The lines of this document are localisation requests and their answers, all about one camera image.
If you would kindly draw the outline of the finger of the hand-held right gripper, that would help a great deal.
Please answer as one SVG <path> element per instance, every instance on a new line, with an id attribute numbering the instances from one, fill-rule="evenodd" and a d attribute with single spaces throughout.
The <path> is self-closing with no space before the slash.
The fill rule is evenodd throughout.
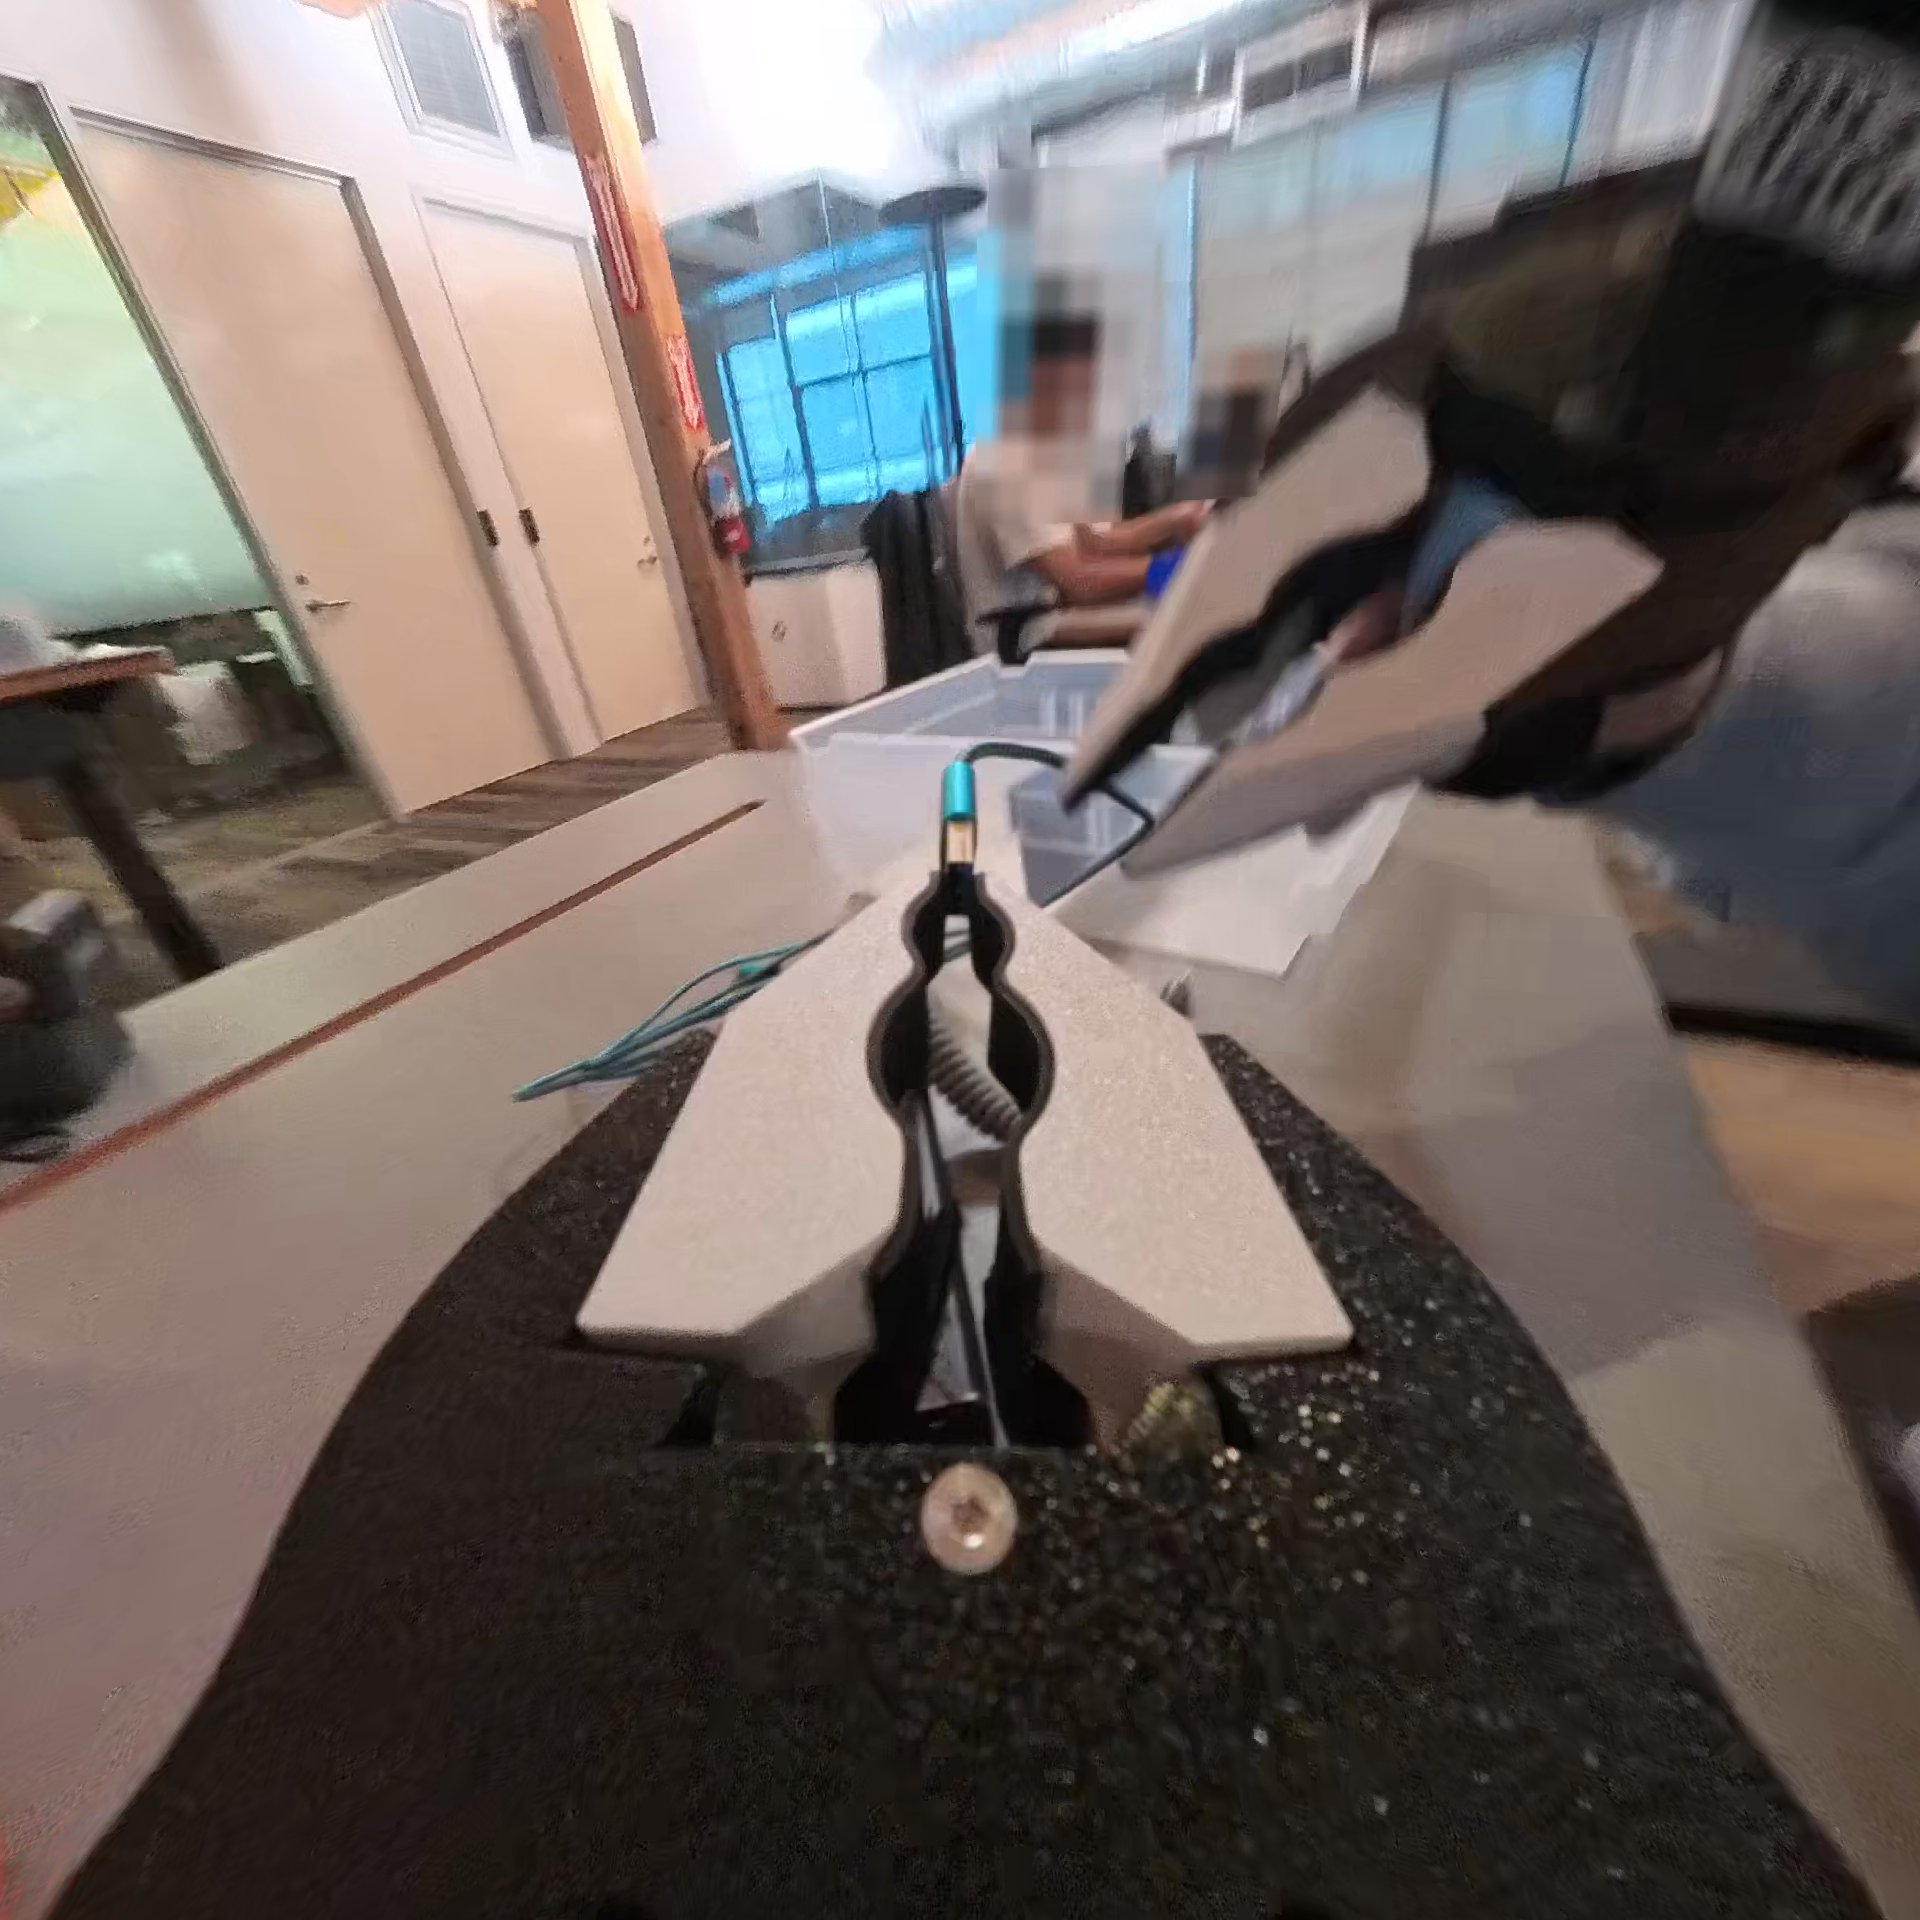
<path id="1" fill-rule="evenodd" d="M 1340 545 L 1398 531 L 1428 493 L 1424 409 L 1371 385 L 1258 488 L 1211 514 L 1133 637 L 1060 775 L 1077 811 L 1131 765 L 1183 709 L 1205 671 L 1228 663 L 1303 567 Z"/>
<path id="2" fill-rule="evenodd" d="M 1320 641 L 1287 663 L 1120 868 L 1159 879 L 1452 777 L 1493 709 L 1636 607 L 1661 572 L 1606 521 L 1487 529 L 1406 637 L 1370 656 Z"/>

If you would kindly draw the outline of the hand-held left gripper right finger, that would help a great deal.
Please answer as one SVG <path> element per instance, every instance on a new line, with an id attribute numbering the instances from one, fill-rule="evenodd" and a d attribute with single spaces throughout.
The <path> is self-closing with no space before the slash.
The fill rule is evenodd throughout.
<path id="1" fill-rule="evenodd" d="M 1162 1386 L 1354 1321 L 1187 1016 L 1024 901 L 944 888 L 1014 1103 L 981 1337 L 1014 1450 L 1115 1444 Z"/>

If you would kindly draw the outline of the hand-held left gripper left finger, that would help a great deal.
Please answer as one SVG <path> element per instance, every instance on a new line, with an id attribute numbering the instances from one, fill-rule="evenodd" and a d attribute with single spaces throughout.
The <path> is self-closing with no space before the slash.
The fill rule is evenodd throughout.
<path id="1" fill-rule="evenodd" d="M 935 879 L 902 880 L 723 1021 L 579 1309 L 602 1353 L 699 1361 L 821 1434 L 920 1434 L 965 1389 L 963 1218 L 928 1103 Z"/>

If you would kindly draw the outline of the dark jacket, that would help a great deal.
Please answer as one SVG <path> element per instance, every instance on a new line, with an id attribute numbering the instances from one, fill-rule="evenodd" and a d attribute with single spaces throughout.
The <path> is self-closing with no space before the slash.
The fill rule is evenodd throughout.
<path id="1" fill-rule="evenodd" d="M 975 648 L 952 531 L 952 484 L 892 492 L 868 507 L 856 533 L 880 595 L 882 689 L 972 663 Z"/>

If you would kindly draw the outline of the small clear plastic container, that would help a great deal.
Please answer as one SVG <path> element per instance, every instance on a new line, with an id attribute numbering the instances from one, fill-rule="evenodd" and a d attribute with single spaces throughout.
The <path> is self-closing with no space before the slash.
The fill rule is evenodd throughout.
<path id="1" fill-rule="evenodd" d="M 1115 867 L 1211 765 L 1202 747 L 1154 747 L 1074 805 L 1062 800 L 1068 752 L 1037 747 L 1008 794 L 1010 827 L 1032 906 L 1056 906 Z"/>

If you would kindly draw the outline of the large clear plastic bin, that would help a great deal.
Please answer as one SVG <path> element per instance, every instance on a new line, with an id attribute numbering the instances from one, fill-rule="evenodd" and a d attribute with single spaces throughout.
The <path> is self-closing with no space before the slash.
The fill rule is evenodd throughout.
<path id="1" fill-rule="evenodd" d="M 942 783 L 979 740 L 1070 751 L 1120 672 L 1117 651 L 1042 656 L 1008 668 L 983 658 L 836 712 L 790 737 L 805 809 L 848 876 L 924 873 L 938 857 Z M 988 876 L 1024 891 L 1008 794 L 1032 768 L 988 759 L 975 772 L 979 855 Z M 1375 876 L 1413 796 L 1378 799 L 1338 832 L 1280 839 L 1159 879 L 1120 864 L 1051 906 L 1093 944 L 1282 977 L 1328 937 Z"/>

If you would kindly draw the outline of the black floor lamp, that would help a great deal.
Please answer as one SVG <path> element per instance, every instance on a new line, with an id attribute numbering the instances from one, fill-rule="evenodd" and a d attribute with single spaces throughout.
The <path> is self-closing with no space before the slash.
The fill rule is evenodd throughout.
<path id="1" fill-rule="evenodd" d="M 988 192 L 981 183 L 950 180 L 909 191 L 884 201 L 880 209 L 880 221 L 887 228 L 916 233 L 926 245 L 935 395 L 942 408 L 944 481 L 949 482 L 957 479 L 966 456 L 966 426 L 952 329 L 949 236 L 956 225 L 968 221 L 986 209 L 986 203 Z"/>

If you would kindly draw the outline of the white cabinet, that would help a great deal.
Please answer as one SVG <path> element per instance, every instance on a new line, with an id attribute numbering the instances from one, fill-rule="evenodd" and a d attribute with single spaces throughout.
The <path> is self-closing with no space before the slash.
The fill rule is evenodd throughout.
<path id="1" fill-rule="evenodd" d="M 748 602 L 779 709 L 842 709 L 884 691 L 880 578 L 868 561 L 759 572 Z"/>

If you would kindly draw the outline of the white double door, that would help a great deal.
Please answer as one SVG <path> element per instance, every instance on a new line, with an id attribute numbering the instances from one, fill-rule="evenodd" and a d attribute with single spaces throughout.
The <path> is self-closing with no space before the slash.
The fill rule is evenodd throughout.
<path id="1" fill-rule="evenodd" d="M 439 200 L 423 203 L 423 228 L 595 732 L 610 740 L 685 713 L 696 680 L 588 242 Z"/>

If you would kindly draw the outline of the black device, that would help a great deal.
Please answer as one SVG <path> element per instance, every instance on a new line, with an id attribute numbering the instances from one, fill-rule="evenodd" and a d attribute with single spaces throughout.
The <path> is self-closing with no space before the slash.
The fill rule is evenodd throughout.
<path id="1" fill-rule="evenodd" d="M 3 920 L 3 1163 L 38 1165 L 131 1056 L 110 1003 L 112 937 L 94 904 L 40 890 Z"/>

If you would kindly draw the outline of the dark wooden table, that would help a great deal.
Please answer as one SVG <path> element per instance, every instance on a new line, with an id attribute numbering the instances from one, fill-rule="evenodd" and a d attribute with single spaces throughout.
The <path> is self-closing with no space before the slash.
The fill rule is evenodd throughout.
<path id="1" fill-rule="evenodd" d="M 223 959 L 147 850 L 133 813 L 96 768 L 90 728 L 120 689 L 172 668 L 159 650 L 10 671 L 3 677 L 3 784 L 53 788 L 68 820 L 127 901 L 180 980 L 222 971 Z"/>

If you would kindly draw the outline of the wooden post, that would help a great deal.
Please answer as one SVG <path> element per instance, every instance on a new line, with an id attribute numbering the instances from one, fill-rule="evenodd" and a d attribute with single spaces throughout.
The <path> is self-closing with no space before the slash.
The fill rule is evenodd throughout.
<path id="1" fill-rule="evenodd" d="M 715 541 L 709 521 L 712 441 L 615 21 L 606 2 L 536 2 L 534 17 L 603 256 L 620 355 L 707 684 L 733 747 L 774 752 L 787 728 L 760 663 L 738 563 Z"/>

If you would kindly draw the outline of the wall vent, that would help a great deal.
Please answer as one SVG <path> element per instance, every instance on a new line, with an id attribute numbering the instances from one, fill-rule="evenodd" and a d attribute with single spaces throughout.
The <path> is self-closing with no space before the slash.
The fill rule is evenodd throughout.
<path id="1" fill-rule="evenodd" d="M 416 137 L 510 159 L 488 61 L 472 13 L 458 2 L 381 2 L 373 33 L 400 117 Z"/>

